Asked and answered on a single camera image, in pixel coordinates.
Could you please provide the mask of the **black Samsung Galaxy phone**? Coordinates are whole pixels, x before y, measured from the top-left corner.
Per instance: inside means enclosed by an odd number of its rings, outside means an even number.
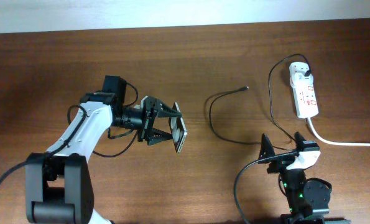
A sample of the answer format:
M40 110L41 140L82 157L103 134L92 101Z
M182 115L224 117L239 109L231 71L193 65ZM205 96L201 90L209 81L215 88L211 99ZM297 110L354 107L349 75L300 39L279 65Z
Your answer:
M169 119L172 139L175 146L175 151L179 154L187 137L187 129L182 117L171 117Z

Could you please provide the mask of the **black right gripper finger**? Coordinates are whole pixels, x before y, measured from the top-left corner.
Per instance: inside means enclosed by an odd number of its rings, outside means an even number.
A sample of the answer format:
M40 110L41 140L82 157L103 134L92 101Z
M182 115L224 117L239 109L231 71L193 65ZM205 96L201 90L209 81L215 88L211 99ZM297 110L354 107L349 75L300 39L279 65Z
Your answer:
M273 156L275 156L273 145L270 142L268 136L265 133L263 133L261 137L261 149L258 157L258 159L260 160L259 163L260 164L270 163Z
M295 138L295 143L296 143L296 149L297 150L304 150L305 149L305 138L299 133L299 132L296 132L294 134L294 138Z

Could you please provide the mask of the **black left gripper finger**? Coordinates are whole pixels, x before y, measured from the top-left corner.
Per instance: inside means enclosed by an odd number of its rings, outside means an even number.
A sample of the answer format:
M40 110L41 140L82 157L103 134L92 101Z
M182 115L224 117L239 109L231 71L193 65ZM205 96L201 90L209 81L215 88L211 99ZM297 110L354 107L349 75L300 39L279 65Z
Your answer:
M146 137L148 146L152 146L162 141L168 141L171 139L172 139L172 134L159 130L159 129L155 129L155 128L152 128L152 130L149 132L149 134Z
M180 118L181 112L167 106L165 103L157 104L157 117L158 118Z

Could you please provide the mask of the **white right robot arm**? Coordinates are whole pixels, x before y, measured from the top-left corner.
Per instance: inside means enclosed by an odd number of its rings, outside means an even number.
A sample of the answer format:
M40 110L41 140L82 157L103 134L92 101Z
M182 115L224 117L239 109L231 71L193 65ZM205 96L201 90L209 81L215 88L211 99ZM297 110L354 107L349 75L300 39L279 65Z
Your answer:
M257 160L245 165L237 174L233 185L233 197L241 218L246 218L238 198L238 184L241 175L254 164L268 164L267 173L278 174L280 190L289 205L289 214L274 219L276 223L351 223L345 218L326 218L332 184L319 178L306 178L305 170L314 166L321 155L315 141L307 141L300 133L295 135L296 148L283 154L276 154L266 134L261 136L261 149Z

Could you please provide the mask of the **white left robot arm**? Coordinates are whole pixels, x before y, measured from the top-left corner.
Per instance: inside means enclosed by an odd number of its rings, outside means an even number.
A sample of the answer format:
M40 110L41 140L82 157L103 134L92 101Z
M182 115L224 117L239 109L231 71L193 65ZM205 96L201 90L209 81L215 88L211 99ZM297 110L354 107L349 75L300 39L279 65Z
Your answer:
M156 118L177 118L169 107L147 96L140 106L123 105L116 93L87 93L60 139L43 154L32 153L25 168L25 207L31 223L109 223L94 208L88 161L103 133L111 126L136 131L148 145L172 139L155 129Z

